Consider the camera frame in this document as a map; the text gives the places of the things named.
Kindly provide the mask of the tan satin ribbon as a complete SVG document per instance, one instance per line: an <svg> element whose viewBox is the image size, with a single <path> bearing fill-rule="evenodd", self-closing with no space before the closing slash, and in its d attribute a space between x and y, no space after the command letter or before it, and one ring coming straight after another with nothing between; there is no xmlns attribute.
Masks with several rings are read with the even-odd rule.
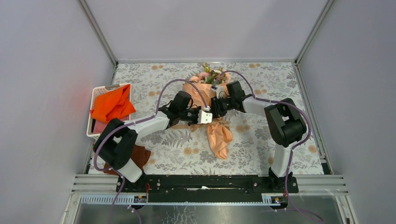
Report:
<svg viewBox="0 0 396 224"><path fill-rule="evenodd" d="M212 123L210 123L210 124L201 124L201 125L199 125L199 124L192 124L192 125L189 125L189 124L177 124L177 125L175 125L175 126L173 126L171 128L172 129L189 129L191 132L194 132L198 128L202 128L202 127L206 128L207 126L215 126L216 124L220 124L220 125L226 127L227 129L229 129L229 122L226 121L226 120L223 120L223 119L214 119L212 121Z"/></svg>

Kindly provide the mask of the beige kraft wrapping paper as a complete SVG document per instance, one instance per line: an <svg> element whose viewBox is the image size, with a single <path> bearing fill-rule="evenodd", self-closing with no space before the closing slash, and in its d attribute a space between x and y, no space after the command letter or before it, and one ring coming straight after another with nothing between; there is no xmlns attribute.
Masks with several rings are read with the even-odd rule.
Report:
<svg viewBox="0 0 396 224"><path fill-rule="evenodd" d="M216 74L209 72L200 72L190 78L197 88L195 89L190 84L184 84L183 90L191 95L192 107L204 107L205 104L211 105L211 98L216 96L216 93L211 90L211 85L215 81ZM233 134L229 130L229 123L223 120L223 117L212 120L212 123L206 124L206 135L209 146L213 154L220 159L227 159L228 144L233 140Z"/></svg>

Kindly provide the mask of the pink fake flower bouquet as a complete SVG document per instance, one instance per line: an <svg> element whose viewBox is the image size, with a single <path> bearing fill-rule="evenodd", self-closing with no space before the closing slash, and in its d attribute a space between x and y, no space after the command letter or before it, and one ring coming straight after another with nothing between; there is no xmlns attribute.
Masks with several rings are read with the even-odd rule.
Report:
<svg viewBox="0 0 396 224"><path fill-rule="evenodd" d="M227 84L231 81L230 73L224 73L224 68L212 68L208 63L204 63L202 65L203 71L194 74L190 78L190 82L198 83L198 84L214 84L216 81L217 84Z"/></svg>

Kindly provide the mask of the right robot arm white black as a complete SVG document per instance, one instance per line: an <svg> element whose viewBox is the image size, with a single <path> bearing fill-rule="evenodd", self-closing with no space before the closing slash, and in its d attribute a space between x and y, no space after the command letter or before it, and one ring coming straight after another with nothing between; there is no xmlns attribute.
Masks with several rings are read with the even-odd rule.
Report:
<svg viewBox="0 0 396 224"><path fill-rule="evenodd" d="M291 172L292 149L290 145L302 140L307 131L304 113L296 107L291 98L281 101L262 99L246 94L238 81L226 84L228 93L223 97L223 88L212 85L216 93L211 98L211 113L214 118L224 116L230 110L252 113L266 118L270 136L275 142L274 161L269 169L269 189L280 192L286 187L286 179Z"/></svg>

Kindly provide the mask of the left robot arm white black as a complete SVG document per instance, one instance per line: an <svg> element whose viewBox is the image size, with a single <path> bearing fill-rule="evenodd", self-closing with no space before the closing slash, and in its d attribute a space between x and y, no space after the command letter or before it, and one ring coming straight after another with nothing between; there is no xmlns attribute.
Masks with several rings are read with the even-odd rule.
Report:
<svg viewBox="0 0 396 224"><path fill-rule="evenodd" d="M158 108L154 115L128 122L112 119L97 139L93 150L119 176L127 180L134 192L144 188L143 170L131 159L137 140L157 131L166 130L179 121L197 124L202 106L195 105L191 95L179 91L167 105Z"/></svg>

